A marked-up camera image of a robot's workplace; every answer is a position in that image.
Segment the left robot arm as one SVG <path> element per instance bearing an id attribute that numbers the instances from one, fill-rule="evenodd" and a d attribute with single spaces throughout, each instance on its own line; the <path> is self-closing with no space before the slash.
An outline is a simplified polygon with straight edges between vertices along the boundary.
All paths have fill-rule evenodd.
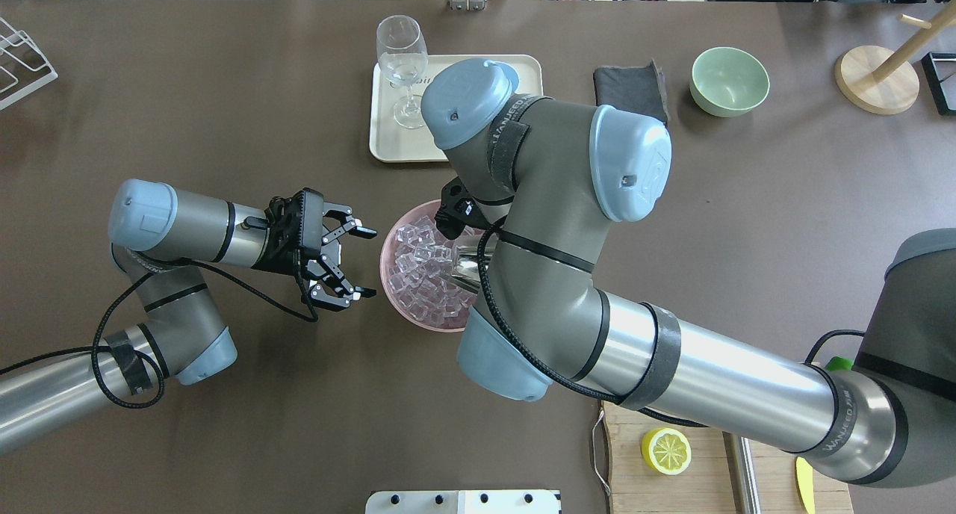
<path id="1" fill-rule="evenodd" d="M 113 262 L 129 276 L 128 292 L 139 296 L 147 319 L 107 334 L 112 304 L 89 346 L 45 354 L 36 370 L 27 362 L 4 368 L 3 453 L 108 404 L 145 409 L 168 380 L 191 385 L 235 363 L 235 343 L 204 272 L 231 265 L 289 276 L 308 309 L 304 321 L 376 293 L 353 285 L 341 269 L 341 239 L 371 239 L 376 231 L 313 188 L 274 197 L 260 210 L 129 179 L 113 201 L 108 235 Z"/>

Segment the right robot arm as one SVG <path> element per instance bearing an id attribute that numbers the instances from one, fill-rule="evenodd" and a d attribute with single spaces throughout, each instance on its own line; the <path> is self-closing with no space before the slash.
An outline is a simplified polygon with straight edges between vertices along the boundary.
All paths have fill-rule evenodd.
<path id="1" fill-rule="evenodd" d="M 899 246 L 847 371 L 795 363 L 605 292 L 613 223 L 650 214 L 671 167 L 656 118 L 522 94 L 511 65 L 435 75 L 421 113 L 474 213 L 480 289 L 457 361 L 476 384 L 536 401 L 578 394 L 692 420 L 801 456 L 854 486 L 954 476 L 954 230 Z"/>

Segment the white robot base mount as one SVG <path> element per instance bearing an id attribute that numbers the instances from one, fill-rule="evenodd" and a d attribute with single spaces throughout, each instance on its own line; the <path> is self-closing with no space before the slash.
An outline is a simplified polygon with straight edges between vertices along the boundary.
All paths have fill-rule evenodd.
<path id="1" fill-rule="evenodd" d="M 464 489 L 379 491 L 365 513 L 561 513 L 559 490 Z"/>

